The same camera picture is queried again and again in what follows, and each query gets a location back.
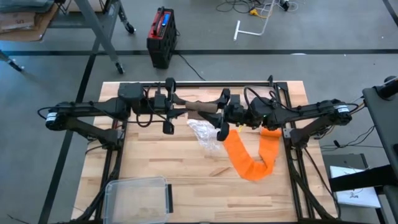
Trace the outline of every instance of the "plastic container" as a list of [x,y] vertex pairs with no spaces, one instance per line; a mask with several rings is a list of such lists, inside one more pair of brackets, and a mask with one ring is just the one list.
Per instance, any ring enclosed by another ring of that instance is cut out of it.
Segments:
[[164,177],[114,180],[106,186],[104,224],[165,223],[168,217]]

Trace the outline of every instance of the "wooden table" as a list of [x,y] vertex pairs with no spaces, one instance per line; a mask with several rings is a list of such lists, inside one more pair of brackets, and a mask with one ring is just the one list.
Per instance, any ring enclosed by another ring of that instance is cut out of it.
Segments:
[[[292,105],[307,104],[303,82],[287,83]],[[117,96],[118,87],[117,82],[103,83],[99,100],[105,101]],[[177,87],[177,95],[190,101],[210,101],[217,99],[221,90],[221,87]],[[270,89],[260,87],[255,90],[261,96],[267,96]],[[231,88],[231,94],[242,92],[242,87]],[[100,128],[109,128],[111,122],[110,118],[97,117],[94,124]],[[298,122],[297,126],[304,126],[308,122]],[[273,174],[258,182],[250,182],[239,177],[222,147],[220,150],[209,151],[199,145],[193,130],[187,125],[187,116],[175,119],[173,123],[174,135],[164,135],[162,123],[153,123],[148,128],[129,124],[120,173],[120,179],[159,175],[166,177],[168,183],[172,184],[174,201],[174,212],[170,214],[169,222],[297,221],[282,138]],[[259,129],[243,128],[240,137],[250,155],[260,161],[257,153],[258,133]],[[98,143],[92,143],[89,147],[97,145]],[[323,178],[327,180],[318,141],[311,140],[307,149]],[[98,149],[86,156],[72,218],[79,216],[99,191],[105,155],[105,150]],[[326,210],[335,215],[333,199],[322,185],[308,157],[304,155],[303,159],[311,191]],[[301,190],[300,196],[306,217],[307,210]]]

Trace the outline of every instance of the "battery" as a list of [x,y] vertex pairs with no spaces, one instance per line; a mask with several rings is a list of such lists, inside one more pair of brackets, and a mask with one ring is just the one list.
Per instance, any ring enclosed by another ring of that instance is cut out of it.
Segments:
[[177,43],[174,10],[160,7],[147,37],[147,48],[155,68],[168,68]]

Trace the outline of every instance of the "concrete floor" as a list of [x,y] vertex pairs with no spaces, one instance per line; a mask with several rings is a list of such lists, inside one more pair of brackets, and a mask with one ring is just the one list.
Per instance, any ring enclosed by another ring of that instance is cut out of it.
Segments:
[[[275,10],[262,37],[239,35],[233,42],[236,20],[246,30],[259,30],[260,19],[236,12],[215,11],[218,1],[123,1],[137,29],[127,35],[116,24],[113,43],[118,50],[145,50],[149,24],[157,7],[175,10],[181,33],[180,50],[205,49],[398,49],[398,28],[382,1],[307,0],[295,12]],[[390,0],[398,11],[398,0]],[[91,50],[92,31],[49,29],[42,42],[0,42],[2,50]],[[303,80],[311,103],[337,98],[351,101],[363,88],[378,85],[398,70],[396,54],[371,55],[187,55],[185,58],[207,80]],[[16,57],[28,73],[20,74],[0,63],[0,223],[37,223],[60,151],[64,132],[49,131],[36,115],[43,106],[76,98],[88,56]],[[85,100],[97,100],[102,82],[199,80],[179,57],[168,70],[156,70],[149,56],[120,57],[126,74],[119,75],[106,56],[96,58]],[[349,126],[322,139],[348,142],[365,132],[372,121],[366,110],[355,114]],[[376,133],[363,142],[380,145]],[[51,222],[67,221],[73,209],[86,149],[85,139],[74,135]],[[371,167],[387,164],[383,150],[344,148],[329,154],[364,153]],[[378,223],[374,210],[343,207],[343,219]]]

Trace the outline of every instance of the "container lid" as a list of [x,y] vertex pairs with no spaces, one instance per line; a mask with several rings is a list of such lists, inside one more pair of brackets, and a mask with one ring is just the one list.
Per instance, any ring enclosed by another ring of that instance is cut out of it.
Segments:
[[165,223],[169,195],[164,177],[111,181],[105,189],[104,223]]

